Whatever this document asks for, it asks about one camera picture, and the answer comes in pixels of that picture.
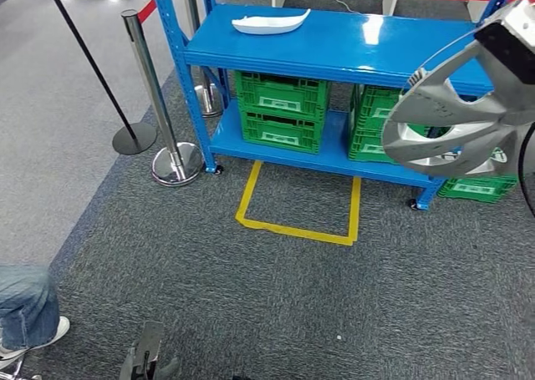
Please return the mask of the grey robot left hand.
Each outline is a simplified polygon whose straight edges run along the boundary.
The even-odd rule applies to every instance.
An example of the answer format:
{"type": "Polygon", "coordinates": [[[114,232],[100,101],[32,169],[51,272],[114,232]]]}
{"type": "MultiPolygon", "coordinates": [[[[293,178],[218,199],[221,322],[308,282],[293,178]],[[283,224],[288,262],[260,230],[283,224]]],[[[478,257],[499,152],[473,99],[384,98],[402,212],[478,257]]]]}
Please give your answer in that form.
{"type": "MultiPolygon", "coordinates": [[[[133,343],[128,348],[128,353],[122,363],[119,376],[119,380],[128,379],[150,379],[149,373],[141,374],[138,373],[134,366],[134,360],[136,355],[137,344],[133,343]]],[[[172,379],[179,368],[178,359],[173,358],[165,367],[156,368],[152,379],[172,379]]]]}

